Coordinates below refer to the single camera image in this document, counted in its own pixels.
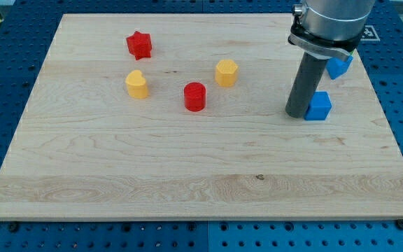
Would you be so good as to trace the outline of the blue block behind arm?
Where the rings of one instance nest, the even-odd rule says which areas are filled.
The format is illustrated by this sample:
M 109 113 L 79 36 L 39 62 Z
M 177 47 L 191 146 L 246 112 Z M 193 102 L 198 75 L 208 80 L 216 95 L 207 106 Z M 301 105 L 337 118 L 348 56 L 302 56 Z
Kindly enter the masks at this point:
M 326 69 L 332 80 L 344 75 L 347 71 L 351 62 L 353 61 L 353 56 L 350 56 L 346 61 L 341 61 L 337 58 L 331 58 L 327 61 Z

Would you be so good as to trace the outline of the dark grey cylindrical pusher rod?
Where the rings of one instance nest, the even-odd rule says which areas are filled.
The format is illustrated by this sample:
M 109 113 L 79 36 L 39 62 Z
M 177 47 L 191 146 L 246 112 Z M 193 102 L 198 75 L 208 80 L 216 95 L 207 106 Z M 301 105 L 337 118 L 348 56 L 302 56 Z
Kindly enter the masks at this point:
M 301 118 L 305 115 L 323 76 L 326 64 L 326 59 L 318 59 L 307 52 L 303 54 L 285 105 L 285 112 L 289 116 Z

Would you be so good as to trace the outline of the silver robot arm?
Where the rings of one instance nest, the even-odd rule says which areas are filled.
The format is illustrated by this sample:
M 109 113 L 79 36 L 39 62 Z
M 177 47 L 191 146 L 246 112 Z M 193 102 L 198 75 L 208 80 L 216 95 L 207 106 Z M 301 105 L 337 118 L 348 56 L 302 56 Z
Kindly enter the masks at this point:
M 301 0 L 292 6 L 288 42 L 304 51 L 285 112 L 301 118 L 307 112 L 327 61 L 346 62 L 365 30 L 375 0 Z

